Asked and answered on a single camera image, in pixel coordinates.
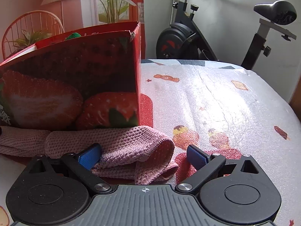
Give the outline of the red strawberry cardboard box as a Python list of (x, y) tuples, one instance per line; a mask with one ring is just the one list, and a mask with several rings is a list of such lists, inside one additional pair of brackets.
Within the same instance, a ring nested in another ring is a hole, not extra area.
[[(77, 32), (81, 37), (65, 40)], [(141, 25), (85, 27), (1, 63), (1, 125), (47, 131), (140, 123)]]

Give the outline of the pink knitted cloth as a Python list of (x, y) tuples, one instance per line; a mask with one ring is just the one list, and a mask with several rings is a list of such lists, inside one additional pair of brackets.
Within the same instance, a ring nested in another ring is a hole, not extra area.
[(94, 143), (102, 156), (92, 172), (103, 178), (133, 180), (136, 185), (169, 180), (177, 171), (174, 143), (146, 125), (127, 129), (43, 131), (2, 127), (1, 153), (17, 157), (45, 154), (60, 158)]

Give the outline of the room scene backdrop poster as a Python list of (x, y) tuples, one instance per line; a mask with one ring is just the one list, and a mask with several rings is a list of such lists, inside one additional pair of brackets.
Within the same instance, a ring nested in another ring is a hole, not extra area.
[(144, 22), (143, 0), (1, 0), (1, 61), (29, 43), (22, 31), (56, 35), (127, 21)]

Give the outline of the green soft item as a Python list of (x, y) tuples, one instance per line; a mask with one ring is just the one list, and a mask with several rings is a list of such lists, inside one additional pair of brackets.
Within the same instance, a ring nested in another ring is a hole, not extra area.
[(70, 39), (74, 39), (74, 38), (78, 38), (78, 37), (81, 37), (81, 34), (74, 32), (74, 33), (70, 34), (69, 36), (67, 36), (65, 38), (65, 40), (70, 40)]

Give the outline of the patterned white tablecloth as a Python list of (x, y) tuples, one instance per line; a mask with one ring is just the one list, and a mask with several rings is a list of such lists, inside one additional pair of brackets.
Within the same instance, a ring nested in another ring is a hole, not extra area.
[(238, 66), (154, 61), (142, 64), (142, 92), (154, 127), (184, 125), (205, 150), (221, 144), (252, 155), (278, 188), (277, 225), (300, 225), (300, 120), (256, 73)]

